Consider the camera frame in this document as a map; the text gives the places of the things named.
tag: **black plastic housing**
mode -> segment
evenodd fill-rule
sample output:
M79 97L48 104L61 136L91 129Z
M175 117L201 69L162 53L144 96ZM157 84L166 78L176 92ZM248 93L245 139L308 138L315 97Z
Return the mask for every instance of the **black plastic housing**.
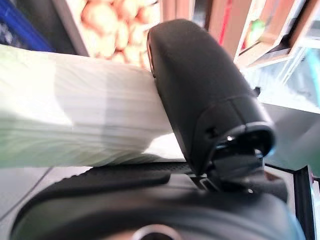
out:
M273 123L227 53L204 29L183 19L150 29L148 54L158 93L185 159L204 173L221 145L267 155Z

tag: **blue crate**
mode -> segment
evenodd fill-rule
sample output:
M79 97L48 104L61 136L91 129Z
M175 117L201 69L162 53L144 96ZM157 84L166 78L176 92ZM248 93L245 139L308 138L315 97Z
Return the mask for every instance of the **blue crate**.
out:
M0 0L0 43L34 51L55 52L8 0Z

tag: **black device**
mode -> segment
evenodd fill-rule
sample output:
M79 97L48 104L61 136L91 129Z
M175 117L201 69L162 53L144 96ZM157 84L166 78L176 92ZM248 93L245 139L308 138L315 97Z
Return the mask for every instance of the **black device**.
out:
M93 168L18 213L11 240L303 240L262 158L273 124L232 60L187 20L150 29L152 73L187 163Z

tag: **onion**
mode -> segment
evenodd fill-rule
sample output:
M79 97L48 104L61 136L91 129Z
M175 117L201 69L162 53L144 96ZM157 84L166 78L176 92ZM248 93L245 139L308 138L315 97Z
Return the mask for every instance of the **onion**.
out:
M113 3L119 17L125 21L132 21L138 14L136 0L115 0Z
M129 26L129 43L140 46L144 38L142 24L139 21L133 21Z
M111 61L115 63L124 64L126 63L125 55L122 52L118 51L112 56Z
M117 31L118 17L113 8L102 2L88 2L81 14L82 21L101 35Z
M86 27L83 28L82 35L89 56L95 56L100 50L101 37L96 31Z
M141 62L141 66L143 68L145 68L148 71L150 71L150 62L149 62L149 57L148 57L148 53L147 52L142 52L140 54L140 62Z
M126 48L123 50L123 54L124 54L125 60L129 64L135 64L135 65L140 64L140 51L137 46L134 46L134 45L126 46Z
M101 47L99 54L109 59L116 50L116 37L113 34L105 35L101 38Z
M137 14L138 19L143 24L152 24L160 22L160 6L159 4L143 7Z
M116 33L115 47L117 50L123 50L129 41L129 27L128 24L121 20L118 23L118 31Z
M155 2L157 2L157 0L137 0L138 5L140 8L149 6L151 4L154 4Z
M109 3L112 4L115 0L89 0L89 2L94 2L94 3Z

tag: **gray surface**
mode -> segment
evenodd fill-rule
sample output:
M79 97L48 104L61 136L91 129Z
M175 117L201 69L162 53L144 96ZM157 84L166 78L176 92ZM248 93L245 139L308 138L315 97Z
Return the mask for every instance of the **gray surface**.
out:
M56 167L32 192L32 194L20 204L10 215L0 222L0 240L7 240L12 223L22 205L33 195L47 186L60 181L63 178L78 175L90 167ZM7 168L0 169L0 216L11 208L44 174L47 168Z

